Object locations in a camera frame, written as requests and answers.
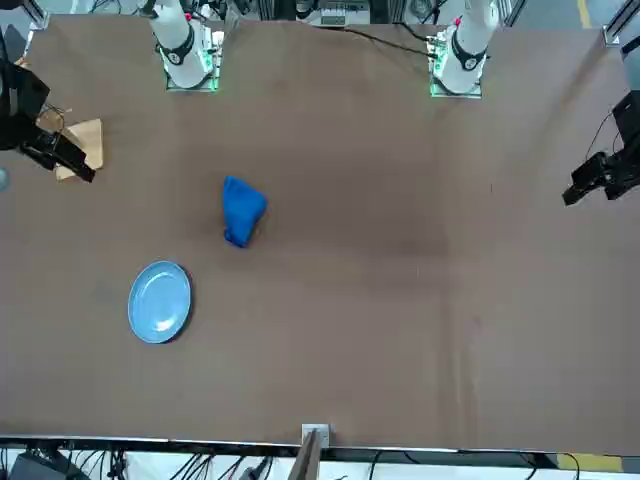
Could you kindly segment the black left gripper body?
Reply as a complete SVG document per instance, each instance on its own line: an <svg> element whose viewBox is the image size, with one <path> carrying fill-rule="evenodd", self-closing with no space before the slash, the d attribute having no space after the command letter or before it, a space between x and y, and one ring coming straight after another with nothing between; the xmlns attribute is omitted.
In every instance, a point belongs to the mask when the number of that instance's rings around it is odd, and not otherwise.
<svg viewBox="0 0 640 480"><path fill-rule="evenodd" d="M623 147L639 136L639 90L629 91L613 108L612 113Z"/></svg>

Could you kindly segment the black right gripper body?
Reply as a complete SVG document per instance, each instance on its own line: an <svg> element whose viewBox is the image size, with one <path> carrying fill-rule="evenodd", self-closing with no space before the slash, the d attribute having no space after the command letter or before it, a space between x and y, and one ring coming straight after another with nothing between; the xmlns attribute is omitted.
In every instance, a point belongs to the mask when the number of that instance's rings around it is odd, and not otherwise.
<svg viewBox="0 0 640 480"><path fill-rule="evenodd" d="M45 150L51 135L36 125L50 88L31 70L1 58L1 149Z"/></svg>

